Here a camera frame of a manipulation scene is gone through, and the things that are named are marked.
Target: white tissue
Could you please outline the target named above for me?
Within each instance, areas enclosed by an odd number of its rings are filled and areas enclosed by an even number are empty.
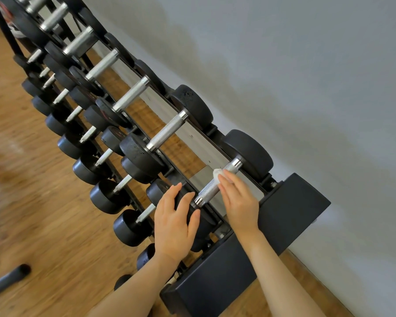
[[[229,178],[226,177],[226,175],[223,172],[223,169],[214,169],[213,170],[213,177],[214,177],[214,181],[216,182],[216,184],[218,185],[220,183],[219,180],[219,175],[222,175],[224,178],[226,178],[229,182],[232,182]]]

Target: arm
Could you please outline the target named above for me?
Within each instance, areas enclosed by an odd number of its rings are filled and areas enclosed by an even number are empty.
[[[220,191],[229,224],[251,261],[273,316],[324,316],[258,229],[258,200],[248,186],[224,170]]]
[[[174,198],[181,184],[171,186],[157,205],[154,216],[155,255],[114,293],[107,296],[89,317],[145,317],[160,290],[192,247],[199,226],[200,211],[189,222],[186,217],[194,193],[186,194],[174,210]]]

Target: forearm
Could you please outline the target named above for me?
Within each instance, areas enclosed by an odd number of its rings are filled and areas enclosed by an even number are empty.
[[[273,316],[324,316],[282,263],[260,231],[239,239],[251,261]]]
[[[166,255],[155,255],[114,293],[107,296],[89,317],[145,317],[160,290],[176,270],[177,264]]]

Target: wall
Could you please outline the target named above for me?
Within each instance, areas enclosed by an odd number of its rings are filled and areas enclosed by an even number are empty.
[[[85,2],[332,201],[290,249],[355,315],[396,316],[396,0]]]

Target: person's right arm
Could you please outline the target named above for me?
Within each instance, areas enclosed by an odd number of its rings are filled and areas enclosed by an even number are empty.
[[[258,200],[236,175],[224,170],[220,191],[229,224],[251,261],[273,316],[325,316],[282,263],[258,228]]]

